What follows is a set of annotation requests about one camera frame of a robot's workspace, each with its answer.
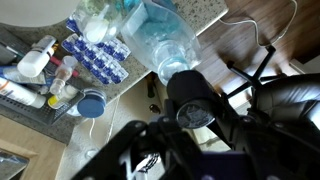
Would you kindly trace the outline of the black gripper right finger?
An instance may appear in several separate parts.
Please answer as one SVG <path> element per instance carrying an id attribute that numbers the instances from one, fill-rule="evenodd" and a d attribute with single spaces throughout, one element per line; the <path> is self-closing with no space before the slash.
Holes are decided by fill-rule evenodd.
<path id="1" fill-rule="evenodd" d="M 320 180 L 320 136 L 313 122 L 263 124 L 225 111 L 221 129 L 233 150 L 249 156 L 256 180 Z"/>

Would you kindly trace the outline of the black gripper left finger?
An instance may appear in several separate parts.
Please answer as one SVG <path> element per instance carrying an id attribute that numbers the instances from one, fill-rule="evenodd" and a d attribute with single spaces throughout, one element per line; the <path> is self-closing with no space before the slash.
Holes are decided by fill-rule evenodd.
<path id="1" fill-rule="evenodd" d="M 130 121 L 71 180 L 133 180 L 161 158 L 161 180 L 187 177 L 182 145 L 185 132 L 167 117 L 147 124 Z"/>

